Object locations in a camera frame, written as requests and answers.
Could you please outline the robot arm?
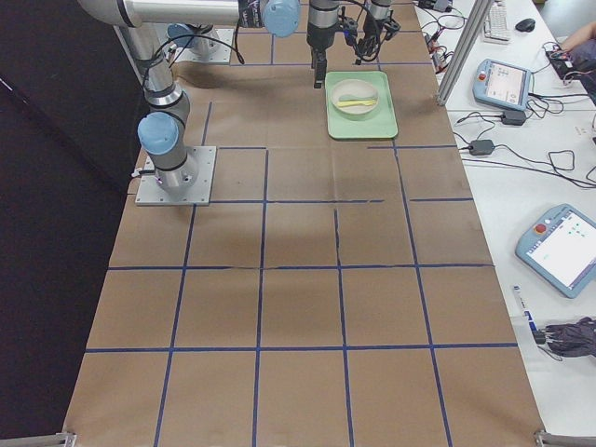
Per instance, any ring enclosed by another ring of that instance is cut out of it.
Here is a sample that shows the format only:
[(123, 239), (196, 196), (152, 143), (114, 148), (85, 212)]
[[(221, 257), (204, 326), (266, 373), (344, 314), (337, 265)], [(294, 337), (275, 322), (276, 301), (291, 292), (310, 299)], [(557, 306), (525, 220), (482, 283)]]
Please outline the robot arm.
[(114, 27), (150, 110), (138, 126), (148, 158), (133, 173), (139, 180), (137, 204), (209, 204), (216, 149), (185, 143), (190, 99), (172, 68), (178, 61), (227, 64), (239, 54), (240, 28), (292, 35), (301, 18), (299, 2), (83, 1), (80, 6)]
[[(355, 64), (375, 62), (385, 41), (400, 31), (400, 25), (392, 18), (388, 1), (355, 1), (353, 3), (365, 13), (363, 36), (359, 36), (359, 21), (346, 15), (345, 8), (336, 1), (311, 1), (308, 9), (306, 42), (311, 48), (311, 68), (326, 66), (326, 52), (337, 34), (342, 34), (345, 44), (355, 54)], [(297, 1), (243, 1), (240, 3), (240, 19), (233, 30), (232, 41), (227, 43), (218, 38), (211, 25), (173, 23), (167, 34), (179, 53), (186, 50), (198, 54), (203, 45), (217, 49), (227, 47), (236, 54), (237, 61), (245, 61), (237, 47), (238, 30), (265, 27), (269, 33), (287, 37), (298, 26)]]

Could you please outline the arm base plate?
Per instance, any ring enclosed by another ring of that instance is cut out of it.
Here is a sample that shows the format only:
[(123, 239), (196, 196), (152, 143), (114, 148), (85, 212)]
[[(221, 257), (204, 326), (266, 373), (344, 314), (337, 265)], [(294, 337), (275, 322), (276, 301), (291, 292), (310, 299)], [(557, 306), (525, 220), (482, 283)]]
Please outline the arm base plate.
[(216, 164), (215, 146), (186, 146), (185, 163), (176, 170), (164, 171), (145, 158), (135, 198), (138, 206), (208, 206)]
[(189, 61), (201, 64), (227, 65), (232, 56), (234, 30), (232, 28), (213, 29), (206, 38), (195, 38), (186, 49), (180, 45), (175, 52), (177, 62)]

